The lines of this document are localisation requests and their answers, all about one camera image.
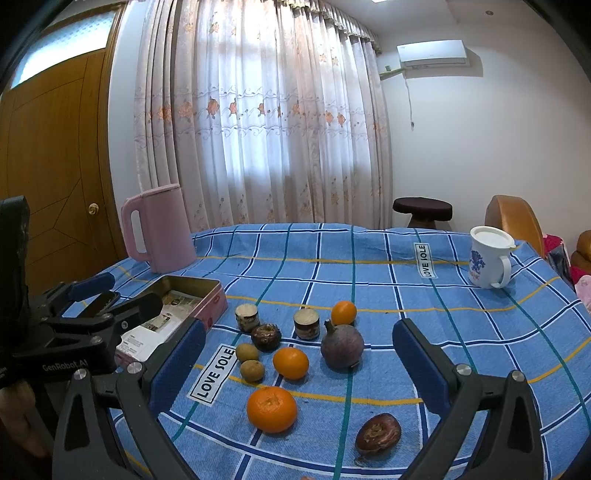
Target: blue gripper pad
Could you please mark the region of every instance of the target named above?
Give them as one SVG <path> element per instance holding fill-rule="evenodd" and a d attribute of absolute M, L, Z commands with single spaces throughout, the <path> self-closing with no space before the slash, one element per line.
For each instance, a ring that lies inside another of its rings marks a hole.
<path fill-rule="evenodd" d="M 72 284 L 68 294 L 70 301 L 82 301 L 109 291 L 115 285 L 115 277 L 109 273 L 99 273 L 87 280 Z"/>
<path fill-rule="evenodd" d="M 451 408 L 447 381 L 402 320 L 392 329 L 392 342 L 427 410 L 444 417 Z"/>
<path fill-rule="evenodd" d="M 148 408 L 154 416 L 168 411 L 205 346 L 205 326 L 195 320 L 154 377 Z"/>

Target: mandarin orange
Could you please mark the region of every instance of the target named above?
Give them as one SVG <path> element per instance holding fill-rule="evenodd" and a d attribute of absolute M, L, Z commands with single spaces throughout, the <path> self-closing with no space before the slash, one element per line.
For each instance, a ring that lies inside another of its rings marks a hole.
<path fill-rule="evenodd" d="M 357 307 L 352 301 L 342 300 L 338 302 L 330 312 L 330 320 L 333 325 L 351 325 L 357 316 Z"/>
<path fill-rule="evenodd" d="M 277 350 L 273 355 L 273 366 L 288 380 L 299 380 L 306 376 L 310 361 L 301 350 L 286 346 Z"/>
<path fill-rule="evenodd" d="M 246 414 L 256 428 L 265 433 L 279 433 L 296 421 L 297 404 L 284 388 L 264 387 L 248 398 Z"/>

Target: ceiling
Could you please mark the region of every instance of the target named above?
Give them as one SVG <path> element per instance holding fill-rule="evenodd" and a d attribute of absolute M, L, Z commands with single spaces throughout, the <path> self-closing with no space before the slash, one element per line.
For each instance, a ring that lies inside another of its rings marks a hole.
<path fill-rule="evenodd" d="M 545 28 L 522 0 L 327 0 L 378 35 L 456 23 L 494 22 Z"/>
<path fill-rule="evenodd" d="M 378 35 L 456 23 L 446 0 L 327 1 Z"/>

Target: curtain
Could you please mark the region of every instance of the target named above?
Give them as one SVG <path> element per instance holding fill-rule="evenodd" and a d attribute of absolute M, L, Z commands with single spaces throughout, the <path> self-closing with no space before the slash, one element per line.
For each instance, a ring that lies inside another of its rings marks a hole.
<path fill-rule="evenodd" d="M 193 231 L 391 227 L 379 44 L 367 29 L 323 2 L 152 0 L 142 43 L 140 185 L 180 182 Z"/>

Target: pink cloth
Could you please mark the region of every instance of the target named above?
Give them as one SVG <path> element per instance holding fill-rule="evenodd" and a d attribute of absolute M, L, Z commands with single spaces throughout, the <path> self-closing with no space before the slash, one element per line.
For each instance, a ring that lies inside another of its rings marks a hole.
<path fill-rule="evenodd" d="M 584 275 L 575 284 L 574 290 L 577 292 L 577 297 L 583 302 L 585 308 L 591 313 L 591 275 Z"/>

